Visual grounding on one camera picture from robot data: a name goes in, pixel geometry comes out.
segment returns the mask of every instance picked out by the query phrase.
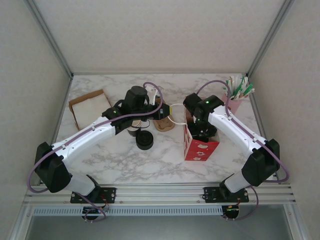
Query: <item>white wall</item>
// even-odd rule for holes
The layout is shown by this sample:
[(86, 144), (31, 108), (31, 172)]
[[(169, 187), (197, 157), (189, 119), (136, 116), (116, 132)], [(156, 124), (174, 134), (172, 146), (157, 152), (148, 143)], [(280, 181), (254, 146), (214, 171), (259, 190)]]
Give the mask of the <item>white wall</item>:
[(0, 233), (26, 193), (37, 146), (50, 141), (68, 77), (22, 0), (0, 1)]
[(245, 73), (284, 0), (35, 0), (75, 73)]
[(295, 0), (252, 78), (263, 125), (305, 224), (320, 239), (320, 1)]

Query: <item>red paper box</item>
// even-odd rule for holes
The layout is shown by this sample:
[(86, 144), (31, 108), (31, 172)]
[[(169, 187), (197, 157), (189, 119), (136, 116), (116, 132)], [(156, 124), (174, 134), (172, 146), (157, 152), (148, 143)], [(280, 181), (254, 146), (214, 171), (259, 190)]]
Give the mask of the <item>red paper box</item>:
[[(185, 111), (185, 118), (187, 119), (187, 122), (190, 120), (193, 121), (188, 110)], [(207, 161), (220, 143), (218, 132), (216, 133), (216, 136), (209, 139), (209, 142), (193, 139), (187, 125), (183, 126), (183, 133), (185, 161)]]

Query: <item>white marble surface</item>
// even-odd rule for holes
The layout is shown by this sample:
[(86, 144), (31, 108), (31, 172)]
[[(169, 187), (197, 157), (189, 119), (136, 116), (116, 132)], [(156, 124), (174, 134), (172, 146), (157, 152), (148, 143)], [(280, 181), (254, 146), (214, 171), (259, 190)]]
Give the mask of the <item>white marble surface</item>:
[[(75, 76), (68, 100), (95, 90), (103, 89), (110, 103), (123, 99), (134, 85), (153, 82), (163, 88), (167, 104), (182, 103), (185, 96), (196, 92), (210, 80), (226, 80), (231, 74), (135, 74), (135, 75), (79, 75)], [(213, 83), (205, 87), (200, 96), (221, 97), (222, 85)], [(176, 122), (183, 122), (183, 106), (173, 106)], [(250, 129), (259, 132), (249, 98), (239, 107), (236, 117)], [(117, 136), (99, 143), (79, 159), (71, 168), (90, 174), (100, 184), (191, 183), (220, 182), (240, 170), (245, 159), (240, 149), (219, 132), (220, 144), (207, 161), (184, 161), (183, 127), (176, 125), (168, 132), (159, 132), (153, 122), (154, 145), (147, 151), (136, 146), (136, 140), (125, 130)], [(64, 110), (57, 141), (77, 132), (68, 106)]]

